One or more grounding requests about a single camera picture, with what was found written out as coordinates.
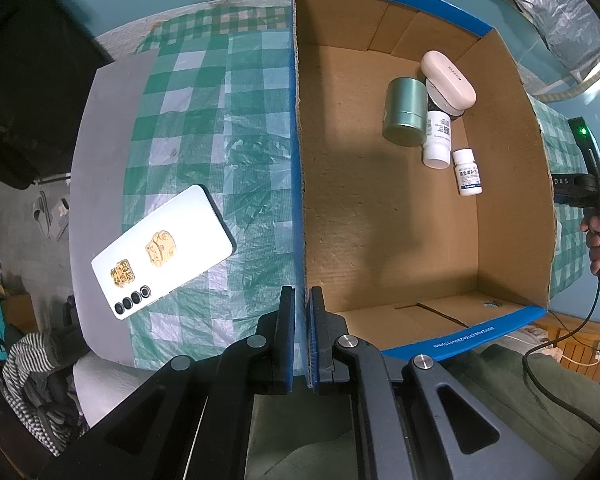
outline cardboard flap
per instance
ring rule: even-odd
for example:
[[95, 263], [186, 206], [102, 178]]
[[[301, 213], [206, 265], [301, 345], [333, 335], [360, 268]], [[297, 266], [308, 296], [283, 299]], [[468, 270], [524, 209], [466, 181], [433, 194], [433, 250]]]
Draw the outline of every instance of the cardboard flap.
[[480, 171], [478, 289], [547, 306], [555, 250], [553, 185], [516, 64], [492, 30], [456, 63], [477, 101], [463, 117]]
[[369, 50], [390, 54], [417, 13], [418, 11], [411, 7], [389, 4], [369, 45]]
[[369, 341], [380, 350], [453, 334], [464, 327], [419, 306], [390, 306], [341, 312], [350, 334]]
[[387, 6], [382, 0], [296, 0], [298, 43], [366, 50]]
[[522, 307], [520, 304], [492, 298], [480, 292], [421, 301], [419, 304], [465, 326], [484, 323], [511, 314]]
[[442, 52], [451, 61], [464, 54], [478, 41], [475, 34], [426, 12], [419, 12], [409, 23], [392, 50], [392, 56], [422, 59], [429, 50]]

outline plastic sheet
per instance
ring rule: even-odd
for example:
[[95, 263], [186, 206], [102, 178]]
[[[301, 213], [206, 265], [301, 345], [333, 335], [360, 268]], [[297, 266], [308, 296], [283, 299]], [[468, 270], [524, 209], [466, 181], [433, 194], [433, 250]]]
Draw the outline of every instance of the plastic sheet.
[[291, 31], [280, 26], [289, 11], [213, 9], [208, 20], [197, 14], [177, 22], [236, 30], [154, 42], [160, 51], [132, 136], [123, 228], [201, 184], [236, 250], [128, 318], [139, 367], [221, 353], [278, 308], [283, 285], [296, 286], [302, 301], [292, 228]]
[[600, 59], [600, 20], [586, 0], [515, 0], [580, 82]]
[[[549, 171], [581, 173], [582, 156], [567, 118], [532, 96], [529, 96], [529, 100], [538, 118]], [[557, 204], [555, 213], [561, 229], [551, 266], [550, 298], [582, 276], [585, 270], [584, 256], [587, 251], [584, 233], [580, 231], [582, 210]]]

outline human hand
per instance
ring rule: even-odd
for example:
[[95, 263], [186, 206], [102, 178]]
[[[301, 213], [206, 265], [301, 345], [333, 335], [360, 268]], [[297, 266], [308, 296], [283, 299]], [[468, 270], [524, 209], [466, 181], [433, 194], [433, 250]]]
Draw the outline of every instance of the human hand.
[[591, 217], [589, 224], [585, 219], [580, 223], [580, 230], [587, 233], [587, 247], [589, 248], [589, 260], [591, 260], [591, 273], [596, 275], [600, 270], [600, 215]]

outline gold sticker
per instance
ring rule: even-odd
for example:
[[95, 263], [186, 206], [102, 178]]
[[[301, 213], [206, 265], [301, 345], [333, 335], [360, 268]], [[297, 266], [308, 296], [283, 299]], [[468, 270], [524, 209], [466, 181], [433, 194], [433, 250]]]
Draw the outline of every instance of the gold sticker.
[[129, 265], [129, 260], [118, 262], [116, 266], [111, 269], [111, 277], [113, 278], [113, 283], [120, 288], [128, 285], [136, 278]]
[[176, 253], [176, 242], [167, 231], [156, 233], [145, 247], [152, 265], [160, 267], [173, 258]]

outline wooden furniture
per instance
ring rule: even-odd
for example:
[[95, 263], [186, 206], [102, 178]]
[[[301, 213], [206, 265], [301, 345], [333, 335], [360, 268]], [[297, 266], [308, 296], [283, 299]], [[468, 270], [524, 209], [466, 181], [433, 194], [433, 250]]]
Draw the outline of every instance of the wooden furniture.
[[[565, 335], [582, 323], [582, 320], [566, 314], [547, 313], [537, 320], [534, 325], [547, 330], [549, 340]], [[594, 366], [584, 366], [595, 363], [596, 350], [600, 343], [600, 323], [589, 321], [574, 337], [558, 343], [562, 349], [563, 359], [560, 364], [569, 370], [583, 374], [600, 384], [600, 362]]]

